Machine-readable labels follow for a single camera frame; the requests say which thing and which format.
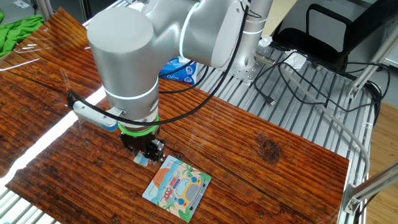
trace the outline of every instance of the puzzle piece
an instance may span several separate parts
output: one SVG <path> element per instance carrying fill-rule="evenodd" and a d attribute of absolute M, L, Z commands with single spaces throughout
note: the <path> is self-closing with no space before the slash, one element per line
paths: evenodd
<path fill-rule="evenodd" d="M 189 222 L 211 177 L 169 156 L 142 195 Z"/>

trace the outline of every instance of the white cable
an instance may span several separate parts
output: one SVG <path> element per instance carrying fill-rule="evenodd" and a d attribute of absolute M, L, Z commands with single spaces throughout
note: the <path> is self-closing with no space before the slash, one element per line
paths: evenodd
<path fill-rule="evenodd" d="M 280 68 L 283 75 L 285 75 L 287 78 L 289 78 L 301 91 L 303 91 L 314 103 L 320 103 L 309 91 L 307 91 L 293 76 L 283 69 L 282 67 Z M 365 147 L 362 145 L 361 141 L 343 124 L 341 123 L 336 117 L 333 116 L 331 112 L 329 112 L 323 105 L 317 105 L 321 108 L 325 114 L 327 114 L 338 126 L 342 128 L 353 140 L 354 142 L 358 145 L 360 150 L 362 151 L 363 157 L 365 159 L 365 173 L 364 176 L 366 176 L 369 173 L 369 169 L 371 167 L 371 161 L 369 160 L 369 155 L 368 152 L 366 151 Z"/>

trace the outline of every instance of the blue package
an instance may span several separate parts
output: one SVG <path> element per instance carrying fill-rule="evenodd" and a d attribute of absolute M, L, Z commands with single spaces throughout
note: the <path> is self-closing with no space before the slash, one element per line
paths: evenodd
<path fill-rule="evenodd" d="M 174 71 L 174 70 L 180 68 L 181 66 L 184 66 L 188 62 L 189 62 L 189 59 L 175 57 L 166 63 L 165 67 L 162 69 L 162 71 L 160 71 L 159 75 Z M 192 64 L 187 66 L 185 69 L 182 69 L 182 70 L 175 72 L 171 75 L 164 76 L 162 78 L 186 82 L 186 83 L 190 83 L 190 84 L 195 84 L 195 82 L 197 81 L 197 71 L 198 71 L 197 63 L 193 62 Z"/>

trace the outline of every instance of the green cloth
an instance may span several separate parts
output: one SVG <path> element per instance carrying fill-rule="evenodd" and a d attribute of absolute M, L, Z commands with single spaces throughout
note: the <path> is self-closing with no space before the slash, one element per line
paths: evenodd
<path fill-rule="evenodd" d="M 0 9 L 0 22 L 2 21 L 3 18 L 4 18 L 4 14 L 2 13 L 2 11 Z"/>
<path fill-rule="evenodd" d="M 21 43 L 43 25 L 43 22 L 43 17 L 36 15 L 0 26 L 0 57 L 12 52 L 16 43 Z"/>

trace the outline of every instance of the black chair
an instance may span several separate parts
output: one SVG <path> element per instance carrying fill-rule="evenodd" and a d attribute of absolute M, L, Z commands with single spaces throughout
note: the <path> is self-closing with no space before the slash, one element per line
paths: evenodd
<path fill-rule="evenodd" d="M 346 25 L 343 50 L 338 52 L 332 46 L 312 37 L 309 33 L 310 11 L 316 10 Z M 309 54 L 332 65 L 347 62 L 349 53 L 385 22 L 398 14 L 398 0 L 378 0 L 363 12 L 354 22 L 318 4 L 307 10 L 306 32 L 286 28 L 273 36 L 278 44 L 301 53 Z"/>

